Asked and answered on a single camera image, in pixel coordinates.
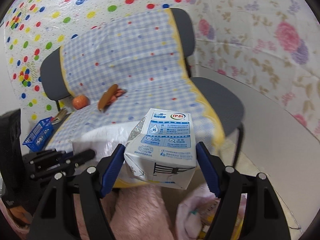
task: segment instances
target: polka dot cloth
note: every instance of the polka dot cloth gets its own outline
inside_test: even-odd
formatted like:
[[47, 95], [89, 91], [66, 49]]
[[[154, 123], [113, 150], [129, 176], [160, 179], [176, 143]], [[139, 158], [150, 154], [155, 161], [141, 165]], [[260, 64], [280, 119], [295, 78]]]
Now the polka dot cloth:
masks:
[[[176, 0], [15, 0], [4, 18], [4, 45], [12, 86], [28, 120], [36, 122], [58, 112], [46, 97], [40, 77], [41, 63], [54, 50], [132, 12], [177, 6], [185, 4]], [[62, 100], [61, 105], [72, 109], [70, 100]]]

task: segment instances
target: black device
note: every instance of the black device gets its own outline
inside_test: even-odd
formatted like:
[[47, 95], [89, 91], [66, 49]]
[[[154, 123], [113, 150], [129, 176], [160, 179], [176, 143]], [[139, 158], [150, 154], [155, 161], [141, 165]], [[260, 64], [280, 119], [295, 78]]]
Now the black device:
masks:
[[1, 199], [6, 208], [22, 206], [34, 214], [46, 186], [57, 172], [72, 175], [75, 169], [95, 157], [95, 151], [48, 150], [24, 156], [20, 149], [20, 109], [0, 116]]
[[[111, 191], [124, 161], [124, 149], [119, 144], [97, 167], [77, 176], [56, 173], [36, 209], [28, 240], [80, 240], [73, 193], [80, 194], [90, 240], [115, 240], [99, 198]], [[205, 240], [230, 240], [242, 193], [247, 193], [247, 206], [240, 240], [290, 240], [284, 212], [264, 173], [255, 177], [240, 174], [210, 155], [202, 142], [196, 145], [196, 153], [210, 191], [221, 198]]]

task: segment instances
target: pink flower pattern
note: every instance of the pink flower pattern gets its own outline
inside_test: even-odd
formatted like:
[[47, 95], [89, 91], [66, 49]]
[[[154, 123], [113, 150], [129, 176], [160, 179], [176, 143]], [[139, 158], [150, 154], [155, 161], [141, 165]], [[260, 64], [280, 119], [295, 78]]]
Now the pink flower pattern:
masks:
[[300, 45], [300, 38], [296, 29], [287, 22], [281, 22], [276, 30], [276, 37], [281, 47], [287, 52], [295, 52]]

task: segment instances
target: floral backdrop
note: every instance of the floral backdrop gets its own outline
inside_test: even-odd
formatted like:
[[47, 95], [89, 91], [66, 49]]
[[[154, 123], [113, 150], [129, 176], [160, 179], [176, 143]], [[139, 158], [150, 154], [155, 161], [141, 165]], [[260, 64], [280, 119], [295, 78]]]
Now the floral backdrop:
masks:
[[304, 0], [16, 0], [4, 42], [29, 121], [57, 113], [39, 74], [54, 49], [117, 17], [168, 7], [193, 21], [193, 70], [207, 67], [256, 89], [320, 139], [320, 25]]

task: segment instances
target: yellow dot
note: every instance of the yellow dot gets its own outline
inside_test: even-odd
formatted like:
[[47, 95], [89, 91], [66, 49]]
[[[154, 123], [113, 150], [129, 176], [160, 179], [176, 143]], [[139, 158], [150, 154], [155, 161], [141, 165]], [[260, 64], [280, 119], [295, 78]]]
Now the yellow dot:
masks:
[[96, 12], [89, 12], [88, 14], [87, 14], [87, 17], [90, 19], [90, 18], [92, 18], [92, 17], [94, 17], [96, 15]]
[[60, 12], [54, 12], [53, 14], [52, 14], [52, 18], [57, 18], [58, 16], [60, 15]]
[[60, 35], [59, 37], [58, 37], [58, 42], [61, 42], [61, 41], [63, 41], [64, 40], [64, 35]]
[[40, 34], [37, 34], [37, 35], [35, 36], [35, 41], [39, 41], [39, 39], [40, 39]]

